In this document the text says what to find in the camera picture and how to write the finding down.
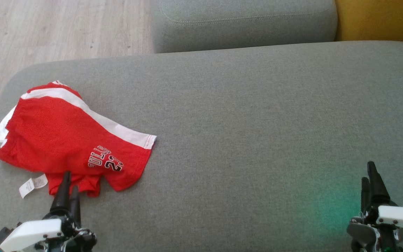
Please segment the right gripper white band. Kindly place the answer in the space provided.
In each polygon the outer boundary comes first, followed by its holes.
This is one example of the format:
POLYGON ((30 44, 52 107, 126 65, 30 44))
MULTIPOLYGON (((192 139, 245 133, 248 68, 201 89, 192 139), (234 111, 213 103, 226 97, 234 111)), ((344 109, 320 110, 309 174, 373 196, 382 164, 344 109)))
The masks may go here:
POLYGON ((390 206, 390 194, 373 161, 368 161, 367 172, 368 178, 361 179, 360 213, 347 227, 351 250, 403 252, 403 207, 390 206))

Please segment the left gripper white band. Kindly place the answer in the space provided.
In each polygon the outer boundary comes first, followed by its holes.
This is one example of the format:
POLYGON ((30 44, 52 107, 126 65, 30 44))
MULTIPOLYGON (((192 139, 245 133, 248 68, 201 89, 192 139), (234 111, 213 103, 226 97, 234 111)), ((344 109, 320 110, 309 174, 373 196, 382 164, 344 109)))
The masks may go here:
POLYGON ((21 222, 16 228, 0 231, 0 252, 22 252, 33 247, 40 252, 91 252, 97 236, 83 228, 78 186, 70 195, 71 172, 66 171, 48 213, 41 220, 21 222))

